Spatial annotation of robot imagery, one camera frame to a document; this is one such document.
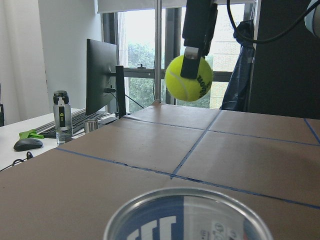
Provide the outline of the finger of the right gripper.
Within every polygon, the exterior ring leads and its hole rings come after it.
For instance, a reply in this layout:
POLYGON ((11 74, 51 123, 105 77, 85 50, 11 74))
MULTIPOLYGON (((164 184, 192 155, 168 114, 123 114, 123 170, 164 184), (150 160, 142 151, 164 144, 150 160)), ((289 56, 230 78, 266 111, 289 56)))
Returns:
POLYGON ((196 79, 200 65, 198 47, 187 46, 184 50, 180 76, 187 79, 196 79))

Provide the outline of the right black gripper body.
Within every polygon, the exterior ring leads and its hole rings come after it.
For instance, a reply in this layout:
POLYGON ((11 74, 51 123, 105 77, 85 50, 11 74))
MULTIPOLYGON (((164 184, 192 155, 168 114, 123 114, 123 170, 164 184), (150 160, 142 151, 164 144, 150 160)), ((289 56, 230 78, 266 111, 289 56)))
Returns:
POLYGON ((188 0, 182 30, 183 45, 198 48, 200 55, 210 52, 218 15, 215 0, 188 0))

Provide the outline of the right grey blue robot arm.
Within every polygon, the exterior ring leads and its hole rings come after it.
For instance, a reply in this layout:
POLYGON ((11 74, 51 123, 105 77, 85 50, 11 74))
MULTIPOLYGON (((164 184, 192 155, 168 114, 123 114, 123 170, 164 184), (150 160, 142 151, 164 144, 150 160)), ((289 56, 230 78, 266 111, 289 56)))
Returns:
MULTIPOLYGON (((320 36, 320 2, 312 0, 307 9, 290 25, 286 30, 278 35, 257 40, 249 38, 240 33, 235 25, 231 2, 226 2, 227 13, 230 23, 236 35, 242 40, 252 44, 267 44, 274 42, 304 21, 305 27, 316 37, 320 36)), ((218 15, 218 4, 215 0, 188 0, 186 2, 186 12, 182 31, 183 45, 185 51, 181 65, 180 76, 187 79, 196 79, 202 57, 209 53, 211 41, 214 36, 215 25, 218 15)))

